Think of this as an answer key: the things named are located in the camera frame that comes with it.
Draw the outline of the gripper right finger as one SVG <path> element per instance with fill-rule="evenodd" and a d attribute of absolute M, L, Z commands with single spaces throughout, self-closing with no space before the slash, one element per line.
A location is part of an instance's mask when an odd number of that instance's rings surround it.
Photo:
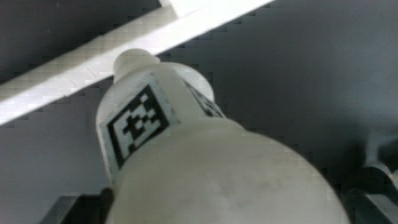
<path fill-rule="evenodd" d="M 352 224 L 398 224 L 398 134 L 371 136 L 359 169 L 343 185 Z"/>

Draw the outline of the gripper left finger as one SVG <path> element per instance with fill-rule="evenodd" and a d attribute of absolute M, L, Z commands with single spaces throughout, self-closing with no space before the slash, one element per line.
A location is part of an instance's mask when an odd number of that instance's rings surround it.
<path fill-rule="evenodd" d="M 114 192 L 61 196 L 37 224 L 105 224 Z"/>

